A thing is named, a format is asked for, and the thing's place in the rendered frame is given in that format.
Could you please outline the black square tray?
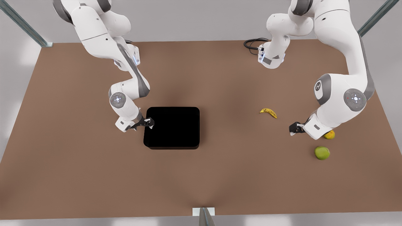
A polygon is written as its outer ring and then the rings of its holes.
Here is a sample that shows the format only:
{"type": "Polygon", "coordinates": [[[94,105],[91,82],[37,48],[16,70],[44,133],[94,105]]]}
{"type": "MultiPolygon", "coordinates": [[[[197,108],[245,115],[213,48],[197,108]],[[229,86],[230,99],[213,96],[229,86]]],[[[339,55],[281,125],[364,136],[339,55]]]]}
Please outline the black square tray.
{"type": "Polygon", "coordinates": [[[200,110],[197,107],[150,107],[145,127],[145,146],[152,150],[195,150],[200,143],[200,110]]]}

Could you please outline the yellow banana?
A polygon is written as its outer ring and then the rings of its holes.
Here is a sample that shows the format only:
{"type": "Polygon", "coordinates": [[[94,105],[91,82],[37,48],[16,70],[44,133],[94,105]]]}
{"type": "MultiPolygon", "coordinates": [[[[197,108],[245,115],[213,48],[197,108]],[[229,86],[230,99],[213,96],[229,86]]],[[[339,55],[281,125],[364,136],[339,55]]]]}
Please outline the yellow banana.
{"type": "Polygon", "coordinates": [[[271,116],[273,116],[274,118],[277,119],[277,114],[271,109],[264,108],[264,109],[261,109],[259,113],[268,113],[268,114],[270,114],[271,116]]]}

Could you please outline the green apple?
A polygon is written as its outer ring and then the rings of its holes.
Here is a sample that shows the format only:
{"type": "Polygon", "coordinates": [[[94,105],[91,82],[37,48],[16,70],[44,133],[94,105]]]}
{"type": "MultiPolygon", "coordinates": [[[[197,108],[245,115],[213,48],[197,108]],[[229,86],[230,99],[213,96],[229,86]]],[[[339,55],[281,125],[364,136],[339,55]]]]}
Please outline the green apple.
{"type": "Polygon", "coordinates": [[[319,160],[326,160],[330,156],[330,150],[327,147],[319,146],[314,149],[314,154],[319,160]]]}

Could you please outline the silver frame post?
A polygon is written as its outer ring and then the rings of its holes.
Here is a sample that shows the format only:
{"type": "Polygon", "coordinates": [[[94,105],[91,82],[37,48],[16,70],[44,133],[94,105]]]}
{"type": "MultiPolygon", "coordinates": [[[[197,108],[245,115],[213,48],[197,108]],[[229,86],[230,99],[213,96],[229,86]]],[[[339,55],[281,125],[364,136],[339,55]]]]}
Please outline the silver frame post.
{"type": "Polygon", "coordinates": [[[29,37],[31,37],[40,47],[52,47],[53,43],[46,41],[39,33],[30,26],[26,20],[12,8],[5,0],[0,0],[0,10],[2,10],[14,23],[16,23],[29,37]]]}
{"type": "Polygon", "coordinates": [[[363,24],[357,31],[360,37],[363,37],[386,13],[388,13],[399,0],[386,0],[376,12],[363,24]]]}
{"type": "Polygon", "coordinates": [[[198,226],[215,226],[212,216],[215,216],[214,207],[192,208],[192,215],[198,216],[198,226]]]}

